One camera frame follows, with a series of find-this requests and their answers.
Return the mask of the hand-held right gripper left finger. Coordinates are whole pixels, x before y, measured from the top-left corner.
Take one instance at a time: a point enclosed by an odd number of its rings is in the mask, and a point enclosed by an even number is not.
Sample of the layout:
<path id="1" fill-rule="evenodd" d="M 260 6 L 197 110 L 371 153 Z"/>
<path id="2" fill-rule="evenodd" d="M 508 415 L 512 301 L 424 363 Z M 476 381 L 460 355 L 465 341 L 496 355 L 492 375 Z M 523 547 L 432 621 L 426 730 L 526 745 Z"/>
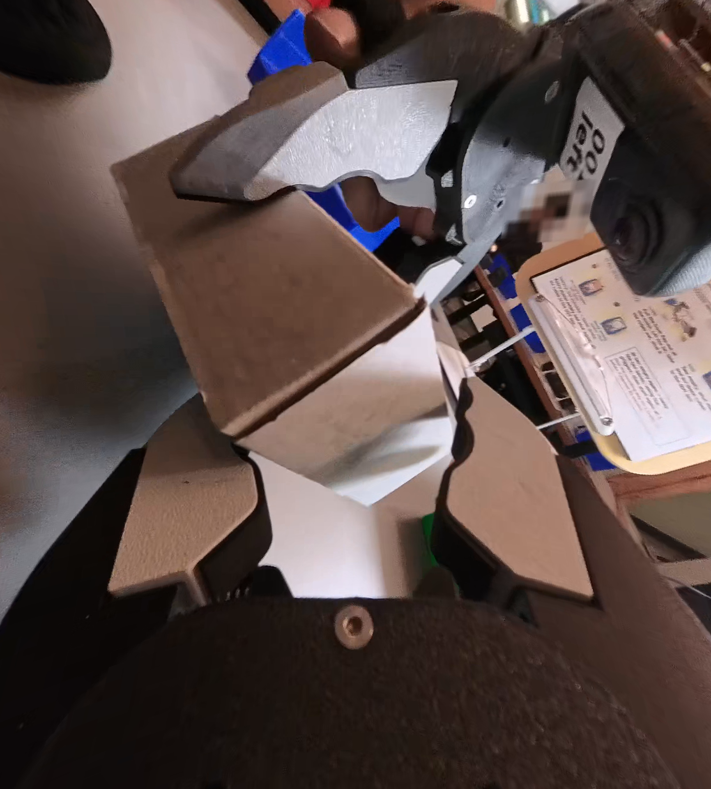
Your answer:
<path id="1" fill-rule="evenodd" d="M 192 604 L 219 602 L 270 546 L 262 474 L 212 423 L 197 394 L 146 444 L 109 592 L 179 587 Z"/>

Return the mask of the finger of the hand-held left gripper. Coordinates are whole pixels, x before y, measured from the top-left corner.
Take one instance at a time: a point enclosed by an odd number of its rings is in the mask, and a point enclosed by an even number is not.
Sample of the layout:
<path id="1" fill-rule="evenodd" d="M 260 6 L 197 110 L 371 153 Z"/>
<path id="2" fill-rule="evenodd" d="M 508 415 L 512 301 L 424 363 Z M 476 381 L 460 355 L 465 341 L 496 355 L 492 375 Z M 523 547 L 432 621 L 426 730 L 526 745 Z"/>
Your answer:
<path id="1" fill-rule="evenodd" d="M 430 264 L 421 272 L 412 288 L 417 299 L 434 305 L 449 297 L 473 272 L 474 265 L 463 263 L 458 257 L 449 257 Z"/>
<path id="2" fill-rule="evenodd" d="M 211 120 L 169 173 L 184 199 L 256 203 L 367 176 L 387 201 L 437 208 L 426 165 L 449 125 L 457 80 L 351 88 L 317 62 L 272 74 Z"/>

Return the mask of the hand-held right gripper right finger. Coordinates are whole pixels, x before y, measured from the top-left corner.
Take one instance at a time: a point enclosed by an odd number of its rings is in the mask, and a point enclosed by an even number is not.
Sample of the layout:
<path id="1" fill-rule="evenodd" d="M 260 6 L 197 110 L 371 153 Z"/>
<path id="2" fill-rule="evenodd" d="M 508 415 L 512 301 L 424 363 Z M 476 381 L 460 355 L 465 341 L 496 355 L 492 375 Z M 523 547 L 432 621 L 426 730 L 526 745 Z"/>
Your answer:
<path id="1" fill-rule="evenodd" d="M 466 600 L 535 591 L 576 603 L 594 586 L 559 471 L 540 431 L 475 377 L 463 378 L 431 552 Z"/>

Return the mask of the blue plastic bin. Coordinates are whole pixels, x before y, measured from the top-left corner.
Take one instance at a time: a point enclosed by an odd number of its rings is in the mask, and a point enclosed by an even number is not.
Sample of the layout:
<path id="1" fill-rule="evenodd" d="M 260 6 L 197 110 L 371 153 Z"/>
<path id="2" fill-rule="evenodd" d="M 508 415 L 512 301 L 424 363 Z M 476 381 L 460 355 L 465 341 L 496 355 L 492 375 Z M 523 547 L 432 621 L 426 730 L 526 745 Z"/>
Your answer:
<path id="1" fill-rule="evenodd" d="M 252 85 L 291 67 L 307 66 L 312 63 L 304 40 L 304 25 L 305 14 L 301 9 L 292 11 L 287 19 L 279 24 L 277 30 L 271 34 L 258 52 L 248 71 L 247 77 Z M 368 251 L 375 251 L 400 226 L 399 220 L 393 219 L 378 231 L 365 231 L 347 207 L 339 185 L 334 185 L 323 192 L 306 194 Z"/>

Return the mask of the person's left hand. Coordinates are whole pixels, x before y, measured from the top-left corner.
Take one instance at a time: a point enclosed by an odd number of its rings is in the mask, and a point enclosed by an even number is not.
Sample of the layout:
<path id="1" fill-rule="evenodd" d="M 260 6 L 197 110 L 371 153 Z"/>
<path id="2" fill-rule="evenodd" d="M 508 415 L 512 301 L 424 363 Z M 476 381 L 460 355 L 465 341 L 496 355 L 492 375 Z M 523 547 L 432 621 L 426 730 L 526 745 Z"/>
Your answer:
<path id="1" fill-rule="evenodd" d="M 390 36 L 402 23 L 428 13 L 439 2 L 376 1 L 331 2 L 330 7 L 306 17 L 304 36 L 313 60 L 327 62 L 343 72 L 360 66 L 367 51 Z M 366 231 L 377 231 L 394 219 L 412 237 L 434 237 L 434 213 L 429 208 L 396 205 L 381 196 L 377 184 L 365 175 L 342 181 L 344 202 Z"/>

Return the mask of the wooden table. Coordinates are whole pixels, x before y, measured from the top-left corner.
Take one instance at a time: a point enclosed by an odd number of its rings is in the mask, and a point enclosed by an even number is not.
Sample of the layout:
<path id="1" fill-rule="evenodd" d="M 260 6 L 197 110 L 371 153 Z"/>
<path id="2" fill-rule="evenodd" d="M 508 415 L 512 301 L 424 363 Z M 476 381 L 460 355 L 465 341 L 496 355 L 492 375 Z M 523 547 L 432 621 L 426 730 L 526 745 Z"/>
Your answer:
<path id="1" fill-rule="evenodd" d="M 522 365 L 528 386 L 533 388 L 547 420 L 564 416 L 575 419 L 576 408 L 572 408 L 571 413 L 560 409 L 560 400 L 556 398 L 555 391 L 550 388 L 541 370 L 543 364 L 549 361 L 548 357 L 534 353 L 527 343 L 527 337 L 521 336 L 524 330 L 527 336 L 533 334 L 534 326 L 531 321 L 528 321 L 527 325 L 517 326 L 511 313 L 514 303 L 503 298 L 502 293 L 493 286 L 488 272 L 481 266 L 475 268 L 474 277 L 507 338 L 514 340 L 515 343 L 508 350 L 515 354 Z M 618 469 L 609 485 L 616 499 L 626 506 L 646 499 L 711 491 L 711 442 L 699 448 L 682 450 L 676 457 L 670 454 L 638 463 L 632 470 Z"/>

